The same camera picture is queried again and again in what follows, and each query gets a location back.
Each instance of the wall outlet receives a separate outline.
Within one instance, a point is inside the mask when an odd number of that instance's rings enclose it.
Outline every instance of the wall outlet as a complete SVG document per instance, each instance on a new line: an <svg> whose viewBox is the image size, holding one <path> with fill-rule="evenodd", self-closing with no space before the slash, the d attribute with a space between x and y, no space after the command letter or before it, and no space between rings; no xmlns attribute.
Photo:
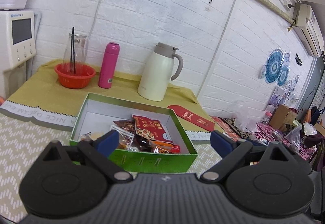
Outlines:
<svg viewBox="0 0 325 224"><path fill-rule="evenodd" d="M286 9L287 11L290 10L289 5L292 5L291 0L284 0L284 4L283 4L283 6L285 7L285 9Z"/></svg>

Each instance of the green box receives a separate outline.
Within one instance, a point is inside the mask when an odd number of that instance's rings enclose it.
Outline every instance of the green box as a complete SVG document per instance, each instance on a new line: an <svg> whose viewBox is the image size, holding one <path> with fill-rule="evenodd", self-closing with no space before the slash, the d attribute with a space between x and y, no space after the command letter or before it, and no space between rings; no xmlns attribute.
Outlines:
<svg viewBox="0 0 325 224"><path fill-rule="evenodd" d="M72 130L70 145L76 145L82 134L106 133L110 130L113 121L131 120L132 114L159 120L173 142L180 146L181 153L154 154L116 149L109 159L130 172L186 172L196 159L197 152L172 109L89 93Z"/></svg>

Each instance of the electrical wire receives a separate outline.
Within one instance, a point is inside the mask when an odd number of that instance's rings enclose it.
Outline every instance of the electrical wire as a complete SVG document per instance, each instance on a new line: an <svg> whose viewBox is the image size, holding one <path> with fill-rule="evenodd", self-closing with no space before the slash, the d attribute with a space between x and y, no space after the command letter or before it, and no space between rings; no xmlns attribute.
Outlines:
<svg viewBox="0 0 325 224"><path fill-rule="evenodd" d="M14 223L14 224L17 224L16 222L13 222L12 220L10 220L10 219L8 219L8 218L6 218L6 217L4 217L4 216L2 216L2 215L0 215L0 218L3 218L4 220L7 220L7 221L9 221L10 223Z"/></svg>
<svg viewBox="0 0 325 224"><path fill-rule="evenodd" d="M96 19L97 19L97 15L98 15L98 11L100 9L100 4L103 0L99 0L98 2L98 5L97 5L97 8L96 8L96 12L95 12L95 17L94 17L94 20L93 20L93 23L91 25L91 28L90 28L90 32L89 32L89 35L88 35L88 38L87 38L87 43L86 43L86 56L87 56L87 51L88 51L88 44L89 44L89 41L90 41L90 37L93 33L93 30L94 30L94 27L95 27L95 23L96 23Z"/></svg>
<svg viewBox="0 0 325 224"><path fill-rule="evenodd" d="M321 224L323 224L323 218L324 218L324 185L323 185L323 173L324 173L325 169L323 168L323 170L321 171L321 188L322 188L322 195L321 195Z"/></svg>

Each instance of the cardboard box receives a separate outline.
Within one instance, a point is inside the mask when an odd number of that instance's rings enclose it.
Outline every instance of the cardboard box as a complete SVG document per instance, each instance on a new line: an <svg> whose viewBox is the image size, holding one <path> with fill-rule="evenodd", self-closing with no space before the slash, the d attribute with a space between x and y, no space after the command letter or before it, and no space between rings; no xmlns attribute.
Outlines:
<svg viewBox="0 0 325 224"><path fill-rule="evenodd" d="M325 128L324 128L322 125L316 123L316 124L314 125L314 128L315 128L315 129L316 129L316 130L317 130L321 135L325 136Z"/></svg>
<svg viewBox="0 0 325 224"><path fill-rule="evenodd" d="M276 130L286 131L285 124L292 124L296 117L296 113L290 111L288 107L281 104L272 116L269 125Z"/></svg>
<svg viewBox="0 0 325 224"><path fill-rule="evenodd" d="M130 172L186 172L196 159L197 152L172 109L89 93L72 130L70 145L76 145L83 134L106 133L113 121L132 120L132 114L159 120L172 141L180 146L180 154L153 154L117 149L109 159Z"/></svg>

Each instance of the white brick wall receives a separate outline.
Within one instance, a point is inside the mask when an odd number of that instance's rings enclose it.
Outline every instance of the white brick wall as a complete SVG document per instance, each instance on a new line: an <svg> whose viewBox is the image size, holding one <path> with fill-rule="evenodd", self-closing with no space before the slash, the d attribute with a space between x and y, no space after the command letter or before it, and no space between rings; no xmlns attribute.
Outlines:
<svg viewBox="0 0 325 224"><path fill-rule="evenodd" d="M33 71L53 58L62 58L72 26L88 34L99 0L28 0L27 8L43 14L36 42ZM184 69L174 84L196 94L209 69L234 0L103 0L87 62L101 65L105 46L121 46L116 70L141 74L155 44L180 48ZM278 0L273 1L280 8ZM290 51L290 77L300 74L302 89L312 58L308 57L288 23L254 0L241 0L230 35L200 102L210 114L226 115L231 104L244 101L250 115L260 119L275 85L257 75L273 49ZM298 53L303 66L294 62Z"/></svg>
<svg viewBox="0 0 325 224"><path fill-rule="evenodd" d="M290 53L288 79L300 75L295 93L300 94L312 57L305 52L296 33L287 31L289 23L255 0L242 0L230 34L200 103L214 115L229 116L237 102L249 107L249 115L260 121L276 83L257 78L272 50ZM296 53L303 66L295 62Z"/></svg>

